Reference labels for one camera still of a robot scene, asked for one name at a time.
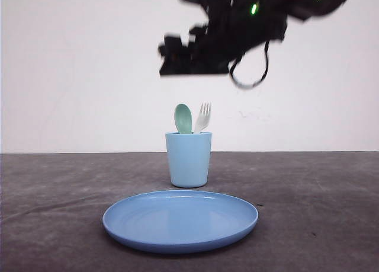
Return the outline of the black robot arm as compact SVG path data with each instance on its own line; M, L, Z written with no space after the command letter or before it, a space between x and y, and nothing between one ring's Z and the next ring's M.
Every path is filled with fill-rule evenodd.
M197 4L208 22L189 30L194 39L166 35L158 47L165 75L232 75L250 49L272 40L282 41L287 18L305 21L328 15L346 0L182 0Z

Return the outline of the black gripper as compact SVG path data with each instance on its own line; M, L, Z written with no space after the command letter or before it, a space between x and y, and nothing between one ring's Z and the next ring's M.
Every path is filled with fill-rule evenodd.
M250 49L283 40L287 15L263 6L261 0L182 0L203 8L208 23L189 30L194 39L184 45L180 36L165 35L158 51L161 76L231 73Z

